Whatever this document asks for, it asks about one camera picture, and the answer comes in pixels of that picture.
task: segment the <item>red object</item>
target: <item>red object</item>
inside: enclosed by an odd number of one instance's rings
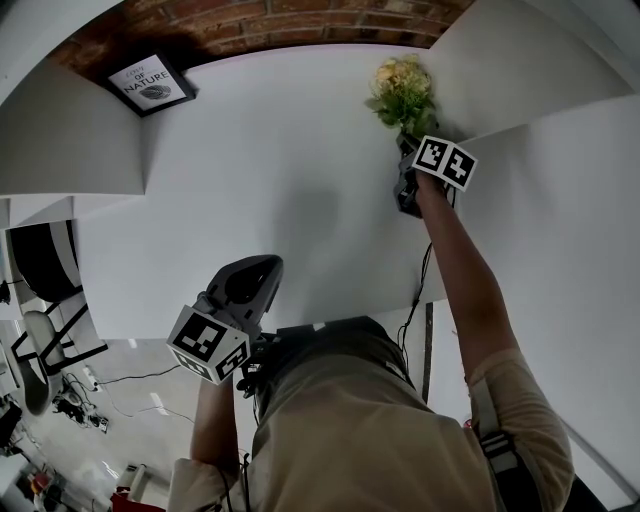
[[[113,503],[113,512],[165,512],[163,508],[129,501],[126,496],[116,493],[111,495],[111,503]]]
[[[33,476],[33,482],[31,482],[39,491],[45,490],[49,483],[51,482],[51,478],[45,473],[36,473]]]

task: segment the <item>floor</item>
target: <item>floor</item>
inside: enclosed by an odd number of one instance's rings
[[[73,314],[82,300],[82,297],[77,297],[64,304],[65,318]],[[408,313],[408,309],[391,311],[374,315],[374,319],[391,334],[406,321]],[[12,322],[2,324],[4,332],[0,335],[8,349],[17,332]],[[418,392],[421,392],[419,384],[423,378],[424,332],[425,315],[421,308],[407,333],[409,372]],[[98,342],[88,316],[70,334],[80,350]],[[107,343],[108,351],[87,361],[98,381],[160,372],[176,364],[161,339],[107,340]],[[89,385],[83,368],[84,364],[79,363],[69,370]],[[47,460],[77,486],[78,492],[85,496],[88,510],[91,498],[96,498],[97,510],[106,510],[117,476],[129,463],[144,463],[154,475],[154,484],[145,492],[144,502],[164,506],[172,465],[176,459],[188,456],[192,429],[190,418],[195,414],[199,383],[196,375],[178,368],[161,377],[125,380],[103,386],[104,391],[87,393],[85,399],[95,404],[100,415],[109,419],[106,435],[95,428],[83,429],[65,415],[54,414],[50,409],[42,417],[26,418],[26,431],[18,446],[36,462]],[[160,397],[166,410],[171,411],[169,415],[163,415],[158,409],[149,409],[156,406],[151,393]],[[252,403],[244,400],[240,393],[236,394],[236,416],[239,448],[250,452],[256,425]]]

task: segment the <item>wire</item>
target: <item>wire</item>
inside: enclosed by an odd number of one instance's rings
[[[71,375],[72,377],[74,377],[76,380],[72,381],[74,384],[80,384],[86,391],[88,391],[89,393],[96,393],[97,390],[96,389],[91,389],[89,386],[87,386],[86,384],[83,384],[82,382],[80,382],[80,380],[78,379],[78,377],[76,377],[73,373],[71,372],[67,372],[67,375]]]
[[[105,385],[104,386],[104,390],[107,392],[107,395],[109,395],[109,400],[111,400],[111,405],[113,406],[113,408],[116,410],[116,412],[122,414],[123,416],[127,417],[127,418],[135,418],[138,414],[140,414],[141,412],[146,412],[146,411],[152,411],[154,409],[164,409],[167,412],[170,412],[171,414],[175,415],[175,416],[180,416],[181,418],[184,418],[186,420],[189,420],[191,423],[193,423],[195,425],[195,421],[193,421],[191,418],[189,418],[189,416],[185,416],[184,414],[180,414],[179,412],[176,411],[172,411],[171,409],[168,409],[167,407],[165,407],[164,405],[160,406],[160,405],[156,405],[155,407],[147,407],[145,409],[140,409],[139,411],[134,412],[133,414],[128,414],[126,412],[121,411],[120,409],[118,409],[118,407],[116,406],[115,402],[113,401],[113,396],[111,395],[111,393],[109,392],[109,388]]]
[[[257,397],[258,395],[253,395],[253,419],[256,420],[256,426],[260,425],[260,422],[258,421],[258,414],[257,414],[257,410],[258,410],[258,404],[257,404]]]
[[[195,425],[195,421],[193,421],[191,418],[189,418],[189,416],[185,416],[184,414],[180,414],[179,412],[175,412],[175,411],[172,411],[171,409],[167,409],[164,405],[156,405],[155,407],[147,407],[146,409],[140,409],[138,412],[136,412],[134,414],[134,416],[136,414],[140,414],[141,412],[152,411],[153,409],[163,409],[165,411],[170,412],[171,414],[175,414],[176,416],[180,416],[181,418],[189,420],[191,423],[193,423]]]
[[[67,376],[71,376],[73,377],[75,380],[69,380],[67,378]],[[85,400],[82,400],[82,397],[80,395],[78,395],[80,397],[80,401],[82,402],[82,404],[84,405],[85,403],[89,404],[89,406],[92,407],[91,410],[93,409],[97,409],[98,406],[96,404],[94,404],[91,400],[89,400],[89,395],[87,395],[87,390],[89,391],[93,391],[92,389],[89,389],[87,386],[85,386],[82,382],[80,382],[80,380],[78,379],[78,377],[76,377],[73,373],[68,372],[67,375],[63,375],[62,376],[62,380],[65,381],[67,383],[67,385],[69,386],[69,388],[73,389],[73,387],[71,386],[71,384],[80,384],[80,389],[82,390],[82,393],[84,394],[84,398]]]
[[[91,425],[87,425],[86,423],[80,423],[79,421],[77,421],[75,418],[69,416],[67,413],[62,412],[62,411],[52,411],[53,414],[64,414],[67,418],[69,418],[71,421],[73,421],[76,425],[78,425],[78,427],[85,429],[85,428],[91,428]]]
[[[249,462],[247,459],[249,458],[249,454],[246,453],[243,457],[242,461],[242,473],[244,474],[244,500],[247,512],[251,512],[251,499],[249,498],[249,477],[247,476],[247,468],[249,467]]]
[[[146,379],[147,377],[160,377],[161,375],[165,375],[165,374],[167,374],[169,372],[172,372],[176,368],[180,368],[180,366],[181,365],[177,364],[177,365],[172,366],[171,368],[169,368],[168,370],[165,370],[163,372],[148,373],[147,375],[130,375],[128,377],[120,377],[119,379],[106,380],[104,382],[96,381],[96,384],[99,385],[99,386],[106,386],[107,384],[113,384],[114,382],[120,382],[122,380],[127,380],[127,379]]]
[[[444,189],[444,195],[447,198],[447,201],[449,201],[449,191],[452,189],[453,189],[453,197],[449,204],[451,205],[451,208],[455,210],[457,189],[451,185],[447,185]],[[416,292],[413,298],[413,302],[411,303],[411,311],[409,312],[409,317],[407,318],[407,321],[400,326],[400,328],[398,329],[398,333],[396,335],[396,340],[398,342],[398,346],[400,347],[400,350],[402,351],[402,357],[404,359],[405,369],[407,373],[409,373],[409,354],[407,352],[407,347],[406,347],[407,329],[409,328],[409,325],[411,324],[411,320],[413,320],[413,315],[416,311],[416,308],[420,303],[420,295],[422,294],[422,290],[424,288],[424,281],[427,276],[427,269],[429,268],[429,261],[431,260],[432,249],[433,249],[433,243],[429,243],[429,246],[427,247],[427,250],[424,253],[424,257],[422,258],[422,268],[420,271],[420,286],[418,287],[418,291]]]
[[[231,506],[231,498],[229,497],[229,484],[227,483],[227,478],[224,476],[224,473],[220,468],[216,468],[220,476],[222,477],[222,481],[224,482],[224,490],[227,493],[227,506],[229,508],[229,512],[233,512],[233,507]]]

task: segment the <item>hand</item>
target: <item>hand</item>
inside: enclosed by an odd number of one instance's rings
[[[418,182],[418,188],[421,192],[441,192],[442,185],[437,178],[434,178],[431,174],[416,171],[416,181]]]
[[[418,207],[424,217],[427,211],[425,208],[427,203],[445,197],[444,188],[442,181],[423,171],[416,171],[416,182],[418,183],[416,203],[418,203]]]

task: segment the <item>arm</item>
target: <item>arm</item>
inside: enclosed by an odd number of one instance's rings
[[[458,329],[462,365],[470,377],[490,355],[518,348],[502,293],[434,178],[416,172],[416,201],[433,242],[451,313]]]
[[[233,475],[238,473],[232,378],[219,386],[202,381],[191,437],[191,458]]]
[[[541,475],[536,483],[544,510],[562,510],[573,481],[562,423],[520,353],[496,278],[434,179],[423,172],[416,175],[420,187],[416,200],[458,329],[473,416],[478,418],[479,407],[475,385],[484,380],[500,428],[511,434],[519,453],[526,447],[531,455],[527,467],[537,467],[535,474]]]

